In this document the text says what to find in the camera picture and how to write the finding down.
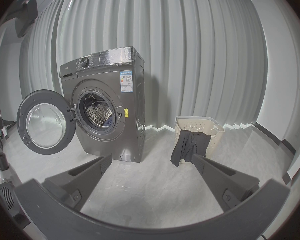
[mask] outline washing machine door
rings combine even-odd
[[[68,101],[51,90],[37,90],[21,103],[17,128],[32,151],[51,155],[63,150],[76,132],[76,115]]]

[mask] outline speaker grille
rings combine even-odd
[[[4,199],[7,203],[8,210],[12,209],[14,206],[14,199],[13,199],[13,196],[12,196],[10,190],[5,186],[0,188],[0,190],[2,191]]]

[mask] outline black cloth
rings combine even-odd
[[[193,154],[205,157],[210,140],[211,135],[204,134],[203,132],[181,130],[170,161],[178,167],[181,159],[191,162]]]

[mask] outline stainless steel drum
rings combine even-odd
[[[103,98],[96,94],[90,95],[85,99],[85,106],[87,114],[95,126],[101,128],[110,127],[110,125],[104,124],[112,116],[112,112]]]

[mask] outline laundry basket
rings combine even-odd
[[[207,135],[211,135],[211,140],[207,147],[206,157],[211,158],[213,151],[218,145],[225,129],[211,117],[202,117],[202,116],[177,116],[175,122],[175,138],[174,145],[176,146],[180,131],[191,131],[191,132],[199,132]],[[184,159],[181,159],[180,163],[190,163],[185,162]]]

